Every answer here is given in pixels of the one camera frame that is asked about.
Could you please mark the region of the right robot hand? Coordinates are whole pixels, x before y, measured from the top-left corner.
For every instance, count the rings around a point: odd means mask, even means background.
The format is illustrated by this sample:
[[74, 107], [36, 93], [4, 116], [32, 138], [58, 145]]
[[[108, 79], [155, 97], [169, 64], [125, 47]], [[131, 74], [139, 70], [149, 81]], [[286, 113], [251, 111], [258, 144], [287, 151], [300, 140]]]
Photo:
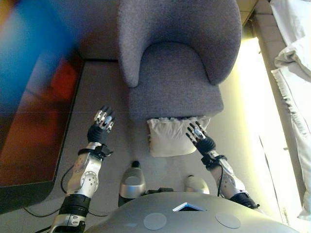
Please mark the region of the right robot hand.
[[208, 136], [198, 121], [195, 124], [190, 123], [187, 127], [186, 136], [202, 156], [207, 156], [216, 148], [214, 140]]

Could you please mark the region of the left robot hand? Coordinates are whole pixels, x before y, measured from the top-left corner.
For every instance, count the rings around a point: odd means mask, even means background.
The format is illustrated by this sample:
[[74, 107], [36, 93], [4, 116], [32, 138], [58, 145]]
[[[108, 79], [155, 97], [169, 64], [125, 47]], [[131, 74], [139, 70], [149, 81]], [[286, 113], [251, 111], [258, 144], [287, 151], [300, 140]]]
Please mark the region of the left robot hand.
[[95, 114], [93, 124], [87, 132], [88, 142], [104, 144], [112, 131], [116, 118], [111, 107], [103, 105]]

